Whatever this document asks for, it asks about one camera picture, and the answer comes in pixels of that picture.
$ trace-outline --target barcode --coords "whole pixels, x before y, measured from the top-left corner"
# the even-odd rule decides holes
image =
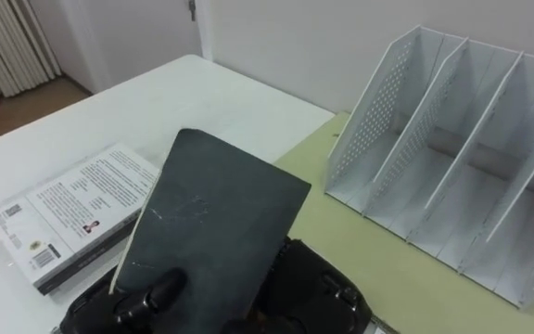
[[[39,268],[43,268],[45,265],[55,260],[55,256],[53,255],[51,250],[46,249],[38,253],[38,255],[34,256],[32,259]]]
[[[20,211],[22,211],[22,207],[20,207],[19,204],[16,204],[13,207],[6,210],[6,216],[11,217]]]
[[[19,250],[22,247],[22,242],[19,241],[18,236],[15,234],[9,236],[9,239],[11,240],[11,243],[14,244],[16,250]]]

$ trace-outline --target notebook cover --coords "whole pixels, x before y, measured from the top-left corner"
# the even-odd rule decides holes
[[[132,235],[116,287],[173,267],[189,281],[157,333],[219,333],[246,316],[311,185],[199,130],[179,132]]]

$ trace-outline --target white desk organizer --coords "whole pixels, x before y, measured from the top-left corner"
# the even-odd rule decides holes
[[[393,42],[329,155],[326,192],[533,302],[534,56],[421,27]]]

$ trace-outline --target table surface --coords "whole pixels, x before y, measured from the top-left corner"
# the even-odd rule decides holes
[[[122,142],[158,167],[179,129],[194,127],[273,162],[333,114],[195,56],[177,59],[0,136],[0,203]],[[0,333],[48,333],[124,244],[48,296],[0,244]]]
[[[290,236],[348,276],[402,333],[534,333],[534,305],[517,310],[324,194],[327,155],[347,118],[337,115],[275,164],[312,183]]]

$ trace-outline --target light green table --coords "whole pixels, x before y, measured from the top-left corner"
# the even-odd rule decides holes
[[[347,118],[337,115],[276,163],[312,184],[290,236],[348,276],[401,333],[534,333],[534,306],[518,311],[324,194],[326,158]]]

